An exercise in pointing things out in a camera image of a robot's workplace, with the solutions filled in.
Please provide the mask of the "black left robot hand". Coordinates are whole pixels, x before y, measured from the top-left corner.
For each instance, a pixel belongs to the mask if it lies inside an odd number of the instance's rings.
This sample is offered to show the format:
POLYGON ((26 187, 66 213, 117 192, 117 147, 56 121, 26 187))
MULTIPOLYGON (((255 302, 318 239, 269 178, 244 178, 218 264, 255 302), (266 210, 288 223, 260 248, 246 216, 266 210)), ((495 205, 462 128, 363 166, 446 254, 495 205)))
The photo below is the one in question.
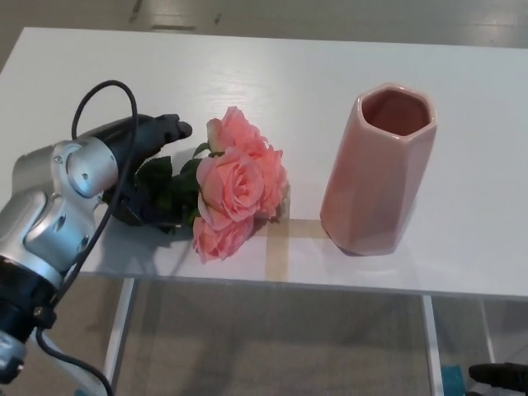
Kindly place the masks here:
POLYGON ((130 148, 132 127, 128 117, 87 132, 111 150, 120 171, 133 154, 112 216, 129 226, 149 225, 167 232, 183 223, 185 205, 173 190, 172 159, 158 154, 164 146, 190 137, 192 127, 176 114, 140 115, 134 147, 130 148))

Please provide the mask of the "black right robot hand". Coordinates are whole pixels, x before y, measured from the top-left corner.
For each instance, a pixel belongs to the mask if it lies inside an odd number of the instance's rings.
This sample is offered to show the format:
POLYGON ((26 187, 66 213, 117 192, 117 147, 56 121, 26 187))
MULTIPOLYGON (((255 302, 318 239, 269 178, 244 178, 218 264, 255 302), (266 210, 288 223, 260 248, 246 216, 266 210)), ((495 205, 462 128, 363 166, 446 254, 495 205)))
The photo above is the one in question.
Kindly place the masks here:
POLYGON ((469 367, 469 377, 494 388, 527 393, 527 365, 485 363, 469 367))

